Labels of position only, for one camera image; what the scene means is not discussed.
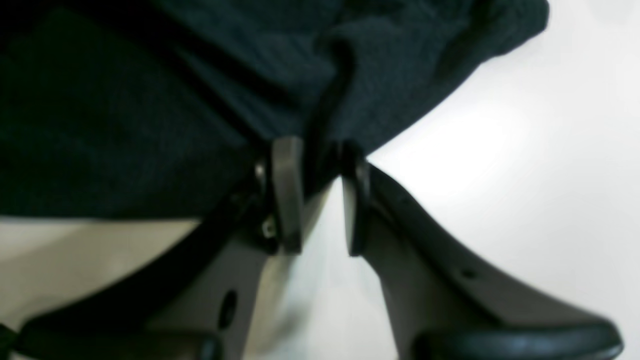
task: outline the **hole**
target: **hole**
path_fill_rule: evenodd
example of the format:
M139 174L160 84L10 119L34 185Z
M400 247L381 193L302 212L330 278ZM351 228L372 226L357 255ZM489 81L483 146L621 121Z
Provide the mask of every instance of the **hole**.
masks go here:
M220 307L220 317L218 318L218 328L225 330L234 321L236 315L236 307L238 303L238 295L234 290L230 290L225 299L222 300L222 306Z
M470 270L470 269L462 270L461 274L462 274L462 276L466 277L467 279L475 279L478 276L478 274L475 271Z

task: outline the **dark fabric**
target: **dark fabric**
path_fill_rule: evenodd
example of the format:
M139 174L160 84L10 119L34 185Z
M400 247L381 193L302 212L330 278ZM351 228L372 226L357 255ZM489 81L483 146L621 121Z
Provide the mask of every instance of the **dark fabric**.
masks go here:
M36 217L197 217L283 135L305 138L312 193L331 141L372 152L548 17L545 0L0 1L0 214Z

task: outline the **white floor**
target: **white floor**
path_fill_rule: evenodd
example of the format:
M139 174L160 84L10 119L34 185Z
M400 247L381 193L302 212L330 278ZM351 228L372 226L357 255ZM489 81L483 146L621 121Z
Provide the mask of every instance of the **white floor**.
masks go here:
M640 359L640 4L551 5L544 34L370 160L495 265L612 318L619 359ZM395 358L377 279L346 256L340 196L302 257L269 263L248 359ZM195 224L1 219L0 322L115 281Z

